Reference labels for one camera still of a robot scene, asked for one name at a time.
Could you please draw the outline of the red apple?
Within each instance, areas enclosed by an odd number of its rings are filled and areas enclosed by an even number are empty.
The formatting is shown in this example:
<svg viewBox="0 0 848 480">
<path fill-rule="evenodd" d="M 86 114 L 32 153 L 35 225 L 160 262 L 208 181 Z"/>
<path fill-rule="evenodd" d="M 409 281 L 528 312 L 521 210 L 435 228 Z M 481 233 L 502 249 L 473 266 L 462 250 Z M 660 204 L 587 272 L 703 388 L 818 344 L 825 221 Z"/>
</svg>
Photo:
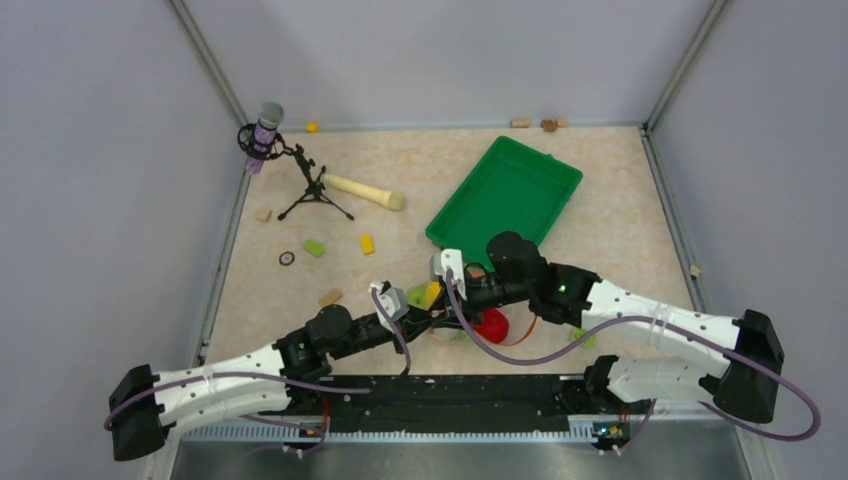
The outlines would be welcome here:
<svg viewBox="0 0 848 480">
<path fill-rule="evenodd" d="M 486 309 L 474 321 L 473 329 L 489 343 L 501 344 L 509 335 L 510 322 L 499 310 Z"/>
</svg>

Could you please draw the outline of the green apple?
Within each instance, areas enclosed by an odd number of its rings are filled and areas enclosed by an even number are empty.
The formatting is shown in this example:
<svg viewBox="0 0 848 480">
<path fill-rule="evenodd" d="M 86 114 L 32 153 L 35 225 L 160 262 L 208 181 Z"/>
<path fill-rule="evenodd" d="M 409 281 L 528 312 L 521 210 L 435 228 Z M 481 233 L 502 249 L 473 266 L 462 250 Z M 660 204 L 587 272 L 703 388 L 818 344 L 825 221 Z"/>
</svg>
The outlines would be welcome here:
<svg viewBox="0 0 848 480">
<path fill-rule="evenodd" d="M 430 303 L 427 301 L 427 284 L 420 284 L 406 291 L 407 303 L 410 307 L 420 310 L 428 310 Z"/>
</svg>

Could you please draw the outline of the yellow lemon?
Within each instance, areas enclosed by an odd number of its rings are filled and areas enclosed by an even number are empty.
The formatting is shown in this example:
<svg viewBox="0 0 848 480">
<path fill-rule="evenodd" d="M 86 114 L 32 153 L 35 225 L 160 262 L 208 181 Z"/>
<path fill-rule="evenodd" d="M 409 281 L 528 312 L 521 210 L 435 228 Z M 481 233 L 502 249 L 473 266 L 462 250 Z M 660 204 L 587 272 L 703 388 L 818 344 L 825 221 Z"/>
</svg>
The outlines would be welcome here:
<svg viewBox="0 0 848 480">
<path fill-rule="evenodd" d="M 430 310 L 441 295 L 442 287 L 438 281 L 431 281 L 424 293 L 423 308 Z"/>
</svg>

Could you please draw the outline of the green plastic tray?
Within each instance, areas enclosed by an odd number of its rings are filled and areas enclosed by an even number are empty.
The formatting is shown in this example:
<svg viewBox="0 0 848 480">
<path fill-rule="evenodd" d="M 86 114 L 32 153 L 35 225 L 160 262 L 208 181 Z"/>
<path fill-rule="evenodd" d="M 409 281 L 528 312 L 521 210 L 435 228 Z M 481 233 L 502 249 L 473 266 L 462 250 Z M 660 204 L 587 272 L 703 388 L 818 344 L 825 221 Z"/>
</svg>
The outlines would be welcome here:
<svg viewBox="0 0 848 480">
<path fill-rule="evenodd" d="M 514 231 L 539 246 L 582 180 L 579 169 L 500 136 L 430 221 L 425 236 L 492 270 L 488 242 Z"/>
</svg>

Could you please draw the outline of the white garlic bulbs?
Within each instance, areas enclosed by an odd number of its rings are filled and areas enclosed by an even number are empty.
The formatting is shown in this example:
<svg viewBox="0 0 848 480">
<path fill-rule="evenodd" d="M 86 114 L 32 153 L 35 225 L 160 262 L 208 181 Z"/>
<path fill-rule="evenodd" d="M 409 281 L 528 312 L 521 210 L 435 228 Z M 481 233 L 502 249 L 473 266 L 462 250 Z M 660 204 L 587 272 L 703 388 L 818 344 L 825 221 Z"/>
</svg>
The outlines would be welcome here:
<svg viewBox="0 0 848 480">
<path fill-rule="evenodd" d="M 441 341 L 455 341 L 462 338 L 464 332 L 457 329 L 448 329 L 448 328 L 439 328 L 434 329 L 432 332 L 433 336 Z"/>
</svg>

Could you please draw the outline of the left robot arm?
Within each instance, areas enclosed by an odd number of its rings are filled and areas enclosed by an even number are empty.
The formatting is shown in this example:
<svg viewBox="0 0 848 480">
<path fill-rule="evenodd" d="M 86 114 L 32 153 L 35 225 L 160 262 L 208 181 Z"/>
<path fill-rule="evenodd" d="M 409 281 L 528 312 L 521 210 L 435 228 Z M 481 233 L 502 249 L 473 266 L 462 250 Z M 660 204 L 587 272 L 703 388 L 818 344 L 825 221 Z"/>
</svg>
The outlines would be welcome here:
<svg viewBox="0 0 848 480">
<path fill-rule="evenodd" d="M 411 341 L 442 326 L 453 313 L 380 307 L 357 319 L 340 305 L 319 311 L 304 327 L 252 352 L 184 370 L 155 372 L 148 364 L 130 369 L 108 397 L 104 428 L 114 460 L 146 457 L 166 441 L 207 424 L 264 411 L 308 413 L 323 395 L 375 392 L 369 380 L 350 386 L 329 383 L 332 359 L 391 344 L 409 353 Z"/>
</svg>

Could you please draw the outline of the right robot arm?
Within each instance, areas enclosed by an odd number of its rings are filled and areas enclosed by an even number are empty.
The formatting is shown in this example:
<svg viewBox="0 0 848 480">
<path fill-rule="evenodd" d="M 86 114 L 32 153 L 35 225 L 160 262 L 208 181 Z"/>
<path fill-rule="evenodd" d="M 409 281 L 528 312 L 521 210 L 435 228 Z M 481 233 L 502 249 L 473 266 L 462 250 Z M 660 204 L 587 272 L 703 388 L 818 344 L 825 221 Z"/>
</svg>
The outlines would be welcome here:
<svg viewBox="0 0 848 480">
<path fill-rule="evenodd" d="M 441 258 L 448 297 L 464 313 L 525 301 L 542 320 L 596 335 L 628 336 L 663 352 L 654 359 L 603 355 L 586 368 L 589 404 L 612 412 L 645 400 L 705 402 L 732 417 L 767 424 L 774 418 L 784 354 L 771 319 L 686 310 L 619 287 L 598 274 L 548 262 L 519 234 L 502 232 L 486 252 L 492 271 L 466 277 L 456 250 Z"/>
</svg>

